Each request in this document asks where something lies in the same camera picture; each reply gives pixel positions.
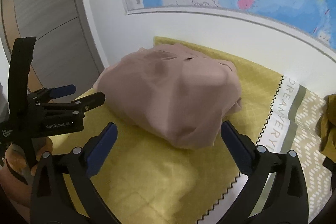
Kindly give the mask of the person's left hand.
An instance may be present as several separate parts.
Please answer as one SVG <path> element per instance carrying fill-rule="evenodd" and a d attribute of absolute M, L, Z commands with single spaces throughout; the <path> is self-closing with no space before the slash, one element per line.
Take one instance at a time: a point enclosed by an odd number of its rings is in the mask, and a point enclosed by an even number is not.
<path fill-rule="evenodd" d="M 35 151 L 37 161 L 41 159 L 44 152 L 53 151 L 52 140 L 49 137 L 34 139 L 33 145 L 35 148 L 38 148 L 38 150 Z M 32 186 L 37 165 L 32 168 L 29 167 L 22 148 L 16 144 L 11 144 L 6 151 L 5 159 L 10 168 L 19 176 L 22 176 L 26 180 L 28 186 Z"/>

